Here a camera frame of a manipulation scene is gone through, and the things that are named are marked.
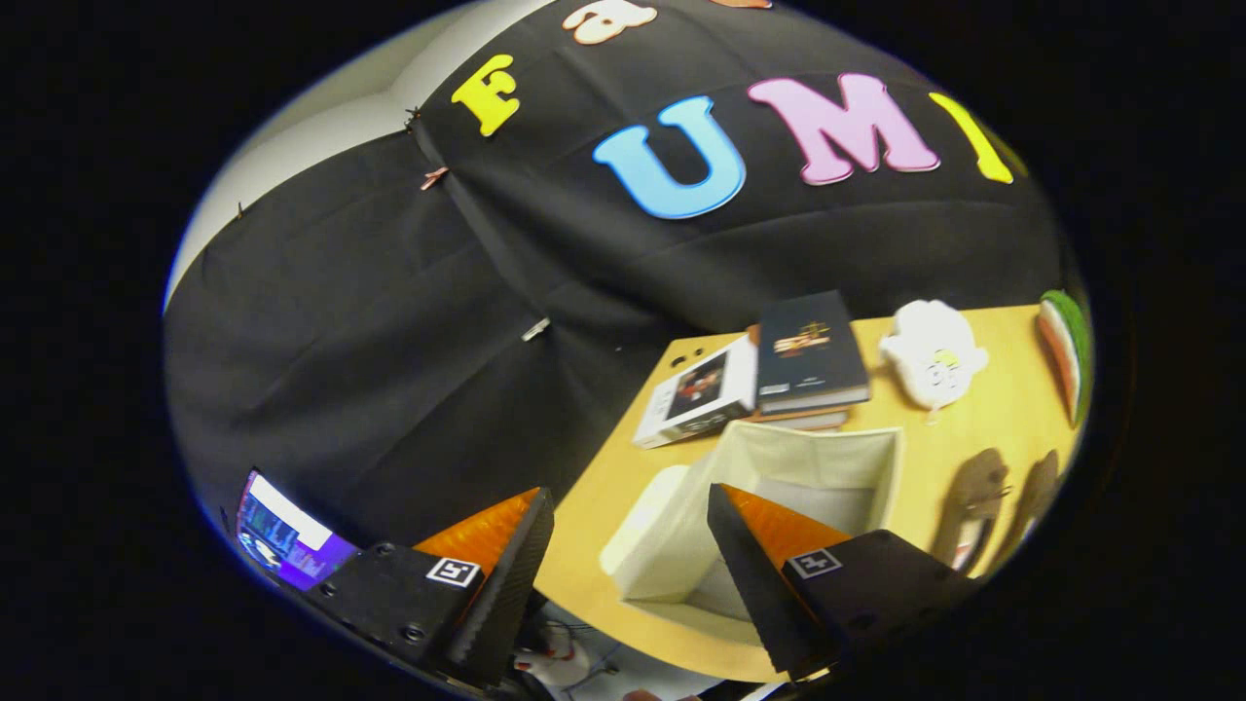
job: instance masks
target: white wall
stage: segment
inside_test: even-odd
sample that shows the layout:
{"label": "white wall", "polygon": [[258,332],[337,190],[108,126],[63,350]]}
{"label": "white wall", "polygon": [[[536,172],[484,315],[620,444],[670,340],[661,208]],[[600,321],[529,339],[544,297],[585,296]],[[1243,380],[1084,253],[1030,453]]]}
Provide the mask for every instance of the white wall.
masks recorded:
{"label": "white wall", "polygon": [[551,1],[468,2],[379,45],[292,100],[213,178],[182,235],[164,305],[191,261],[238,214],[239,202],[248,207],[315,163],[401,129],[406,108],[422,103],[503,29]]}

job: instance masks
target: yellow letter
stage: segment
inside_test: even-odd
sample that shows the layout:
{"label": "yellow letter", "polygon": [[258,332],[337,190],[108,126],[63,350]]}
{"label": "yellow letter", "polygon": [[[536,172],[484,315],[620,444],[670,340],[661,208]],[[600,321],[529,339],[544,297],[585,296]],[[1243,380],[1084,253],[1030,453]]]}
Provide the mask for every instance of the yellow letter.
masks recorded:
{"label": "yellow letter", "polygon": [[657,16],[658,11],[653,7],[638,7],[627,0],[598,0],[567,16],[562,29],[574,29],[576,41],[581,44],[601,44],[629,26],[649,24]]}
{"label": "yellow letter", "polygon": [[956,125],[964,132],[964,136],[969,139],[969,144],[973,146],[973,151],[978,154],[978,169],[982,171],[982,174],[987,179],[1012,183],[1012,171],[999,159],[999,154],[991,147],[987,134],[982,133],[982,129],[978,128],[977,122],[973,121],[969,112],[951,97],[939,95],[938,92],[931,92],[931,100],[947,110],[947,113],[952,115]]}
{"label": "yellow letter", "polygon": [[497,127],[520,110],[518,100],[500,97],[502,92],[515,92],[515,78],[502,70],[512,62],[515,59],[506,54],[493,56],[450,96],[451,102],[462,102],[476,115],[481,136],[492,136]]}

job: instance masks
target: black fabric backdrop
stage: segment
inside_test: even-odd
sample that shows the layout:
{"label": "black fabric backdrop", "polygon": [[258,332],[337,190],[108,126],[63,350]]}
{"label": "black fabric backdrop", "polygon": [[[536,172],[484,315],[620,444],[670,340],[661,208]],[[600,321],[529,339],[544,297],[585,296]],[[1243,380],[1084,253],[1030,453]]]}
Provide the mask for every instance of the black fabric backdrop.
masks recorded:
{"label": "black fabric backdrop", "polygon": [[[169,408],[223,533],[253,466],[358,543],[414,543],[536,484],[561,499],[669,340],[741,330],[779,299],[839,288],[868,318],[915,298],[1034,303],[1064,284],[1039,187],[986,179],[928,98],[938,88],[901,61],[782,7],[660,0],[649,25],[582,46],[561,27],[578,5],[503,31],[411,133],[283,183],[184,274],[164,315]],[[516,57],[521,107],[483,138],[450,95],[495,54]],[[745,90],[790,76],[839,101],[841,72],[882,80],[941,166],[801,182],[786,125]],[[748,177],[718,209],[658,219],[591,153],[643,123],[675,179],[703,178],[683,133],[655,121],[695,95],[714,100]]]}

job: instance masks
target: wooden table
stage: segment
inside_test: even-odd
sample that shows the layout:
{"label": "wooden table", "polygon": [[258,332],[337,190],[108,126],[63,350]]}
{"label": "wooden table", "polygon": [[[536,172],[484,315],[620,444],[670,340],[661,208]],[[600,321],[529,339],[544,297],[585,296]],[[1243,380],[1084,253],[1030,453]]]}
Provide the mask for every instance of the wooden table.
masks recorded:
{"label": "wooden table", "polygon": [[[922,549],[933,544],[957,468],[986,448],[999,451],[1011,471],[1008,484],[1013,491],[1004,498],[987,550],[971,573],[979,575],[1012,523],[1030,467],[1054,448],[1063,471],[1078,433],[1069,426],[1054,364],[1034,322],[1038,305],[972,309],[964,315],[991,360],[974,376],[969,392],[939,412],[936,426],[926,425],[927,412],[907,400],[898,379],[880,359],[878,340],[891,330],[891,318],[852,321],[873,397],[852,408],[841,431],[903,427],[903,471],[891,530]],[[687,356],[693,361],[698,347],[710,354],[740,335],[670,344],[623,420],[554,512],[556,528],[536,588],[602,633],[668,664],[721,679],[787,681],[786,675],[775,674],[760,645],[719,639],[621,601],[614,583],[598,565],[602,548],[649,481],[669,466],[697,462],[718,442],[708,437],[650,451],[633,447],[632,436],[654,386],[687,369],[688,364],[672,369],[674,359]]]}

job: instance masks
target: book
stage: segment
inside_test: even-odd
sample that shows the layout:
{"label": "book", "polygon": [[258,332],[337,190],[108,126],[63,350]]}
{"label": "book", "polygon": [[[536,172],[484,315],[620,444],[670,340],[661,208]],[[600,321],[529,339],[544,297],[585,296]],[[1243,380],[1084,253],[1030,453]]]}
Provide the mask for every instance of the book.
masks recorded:
{"label": "book", "polygon": [[763,311],[755,402],[763,417],[870,401],[870,377],[850,320],[839,290]]}
{"label": "book", "polygon": [[[750,325],[748,327],[748,334],[749,340],[751,340],[754,345],[761,342],[761,326],[759,324]],[[753,416],[744,417],[740,421],[800,431],[830,431],[847,423],[849,412],[846,406],[839,406],[761,416],[761,411],[754,407]]]}
{"label": "book", "polygon": [[655,387],[632,443],[657,448],[753,413],[758,349],[748,335]]}

